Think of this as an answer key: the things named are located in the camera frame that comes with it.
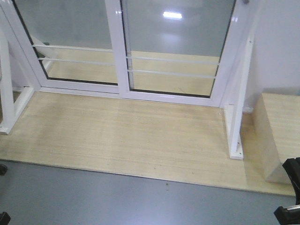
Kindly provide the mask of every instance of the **glass pane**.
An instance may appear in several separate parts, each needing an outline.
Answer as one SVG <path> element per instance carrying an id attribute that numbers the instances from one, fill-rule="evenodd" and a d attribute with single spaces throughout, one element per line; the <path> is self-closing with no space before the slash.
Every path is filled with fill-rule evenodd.
<path id="1" fill-rule="evenodd" d="M 234 0 L 122 0 L 131 90 L 209 97 L 233 7 Z"/>
<path id="2" fill-rule="evenodd" d="M 71 80 L 80 78 L 80 80 L 100 83 L 113 80 L 115 84 L 117 83 L 115 69 L 111 68 L 114 59 L 105 0 L 15 0 L 15 4 L 33 43 L 38 45 L 36 50 L 41 60 L 50 58 L 73 61 L 72 63 L 53 61 L 52 70 L 46 68 L 48 77 L 56 79 L 67 77 Z M 45 49 L 53 50 L 54 54 L 45 53 Z M 91 67 L 93 72 L 81 73 L 81 69 L 81 76 L 74 73 L 65 74 L 79 67 L 76 65 L 77 61 L 107 63 L 108 68 L 104 69 L 105 65 L 102 65 L 98 70 L 93 64 L 85 66 L 80 63 L 82 68 Z"/>
<path id="3" fill-rule="evenodd" d="M 59 62 L 55 61 L 48 69 L 50 78 L 75 79 L 80 81 L 117 83 L 115 66 Z"/>

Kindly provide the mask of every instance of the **sliding glass door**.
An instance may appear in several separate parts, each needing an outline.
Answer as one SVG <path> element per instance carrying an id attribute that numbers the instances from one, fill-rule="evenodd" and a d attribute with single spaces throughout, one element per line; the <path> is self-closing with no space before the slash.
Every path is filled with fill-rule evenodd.
<path id="1" fill-rule="evenodd" d="M 44 73 L 33 51 L 25 50 L 27 58 L 44 88 L 210 106 L 219 106 L 238 49 L 233 41 L 227 50 L 224 46 L 230 24 L 239 17 L 233 8 L 241 4 L 14 0 Z M 241 29 L 231 33 L 234 40 Z"/>
<path id="2" fill-rule="evenodd" d="M 234 0 L 122 0 L 130 90 L 209 98 Z"/>

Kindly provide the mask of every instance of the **white post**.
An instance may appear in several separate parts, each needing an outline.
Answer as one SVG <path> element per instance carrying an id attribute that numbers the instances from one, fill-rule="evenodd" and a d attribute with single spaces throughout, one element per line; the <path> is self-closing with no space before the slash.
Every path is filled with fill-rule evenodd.
<path id="1" fill-rule="evenodd" d="M 32 87 L 24 87 L 14 102 L 11 80 L 8 40 L 0 28 L 0 95 L 2 122 L 0 134 L 8 135 L 34 93 Z"/>
<path id="2" fill-rule="evenodd" d="M 239 63 L 241 70 L 237 70 L 237 73 L 240 74 L 240 79 L 237 86 L 237 100 L 234 105 L 225 105 L 224 107 L 229 155 L 232 159 L 244 158 L 243 148 L 240 140 L 240 126 L 252 57 L 253 39 L 253 36 L 248 38 L 245 46 L 245 54 Z"/>
<path id="3" fill-rule="evenodd" d="M 7 132 L 12 126 L 15 117 L 13 87 L 11 83 L 11 70 L 9 60 L 8 41 L 0 28 L 0 94 L 2 105 L 2 122 L 0 132 Z"/>

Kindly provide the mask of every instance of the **white metal frame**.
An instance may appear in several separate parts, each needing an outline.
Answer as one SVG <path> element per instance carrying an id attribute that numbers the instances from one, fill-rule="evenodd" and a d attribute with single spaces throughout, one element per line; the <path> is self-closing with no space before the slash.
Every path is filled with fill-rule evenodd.
<path id="1" fill-rule="evenodd" d="M 216 78 L 210 98 L 137 92 L 137 91 L 130 90 L 129 82 L 128 82 L 128 68 L 127 68 L 126 58 L 133 58 L 133 57 L 126 57 L 120 1 L 105 0 L 105 5 L 107 9 L 109 29 L 110 29 L 111 40 L 112 40 L 112 48 L 115 53 L 115 61 L 118 62 L 117 65 L 118 81 L 119 84 L 122 84 L 119 85 L 119 92 L 121 98 L 162 101 L 162 102 L 191 104 L 191 105 L 215 106 L 215 107 L 220 106 L 222 96 L 225 91 L 226 83 L 230 75 L 229 73 L 230 68 L 227 65 L 228 64 L 231 65 L 234 61 L 236 52 L 238 50 L 238 46 L 236 43 L 237 41 L 240 40 L 241 33 L 242 33 L 242 31 L 240 30 L 240 25 L 237 26 L 238 19 L 231 21 L 231 25 L 227 34 L 226 44 L 219 64 L 220 66 L 218 68 L 217 77 L 211 77 L 211 76 L 209 77 L 209 78 Z M 240 1 L 236 1 L 235 10 L 232 15 L 233 18 L 240 18 L 242 16 L 239 14 L 240 7 L 242 7 L 242 3 Z"/>
<path id="2" fill-rule="evenodd" d="M 14 102 L 10 66 L 8 40 L 0 28 L 0 95 L 2 107 L 0 134 L 6 135 L 9 134 L 34 93 L 32 87 L 24 87 Z"/>
<path id="3" fill-rule="evenodd" d="M 235 62 L 232 64 L 232 71 L 235 71 L 233 74 L 234 84 L 238 91 L 236 91 L 237 95 L 231 92 L 233 95 L 230 98 L 231 104 L 229 104 L 229 100 L 227 99 L 227 104 L 224 105 L 229 156 L 232 159 L 243 159 L 244 157 L 240 139 L 240 127 L 252 58 L 255 31 L 265 5 L 266 0 L 260 0 L 258 2 L 255 10 L 255 18 L 250 22 L 250 30 L 247 32 L 247 41 L 245 44 L 242 42 L 239 46 L 241 50 L 241 58 L 240 60 L 239 58 L 236 58 Z"/>

